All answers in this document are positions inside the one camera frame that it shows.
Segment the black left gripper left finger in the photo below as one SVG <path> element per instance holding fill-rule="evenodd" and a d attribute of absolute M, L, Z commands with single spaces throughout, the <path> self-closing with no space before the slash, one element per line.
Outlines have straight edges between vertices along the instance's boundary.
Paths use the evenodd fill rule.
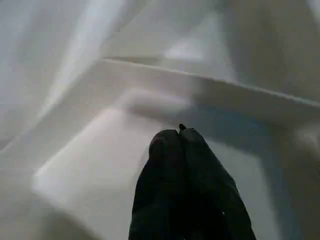
<path fill-rule="evenodd" d="M 158 132 L 149 144 L 148 160 L 135 186 L 128 232 L 130 240 L 184 239 L 182 201 L 185 164 L 178 132 Z"/>

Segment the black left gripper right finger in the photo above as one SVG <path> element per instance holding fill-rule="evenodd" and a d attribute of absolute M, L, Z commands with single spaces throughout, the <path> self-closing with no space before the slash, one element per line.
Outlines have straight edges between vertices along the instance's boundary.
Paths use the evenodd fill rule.
<path fill-rule="evenodd" d="M 189 240 L 254 240 L 252 222 L 232 176 L 194 128 L 179 125 L 186 163 Z"/>

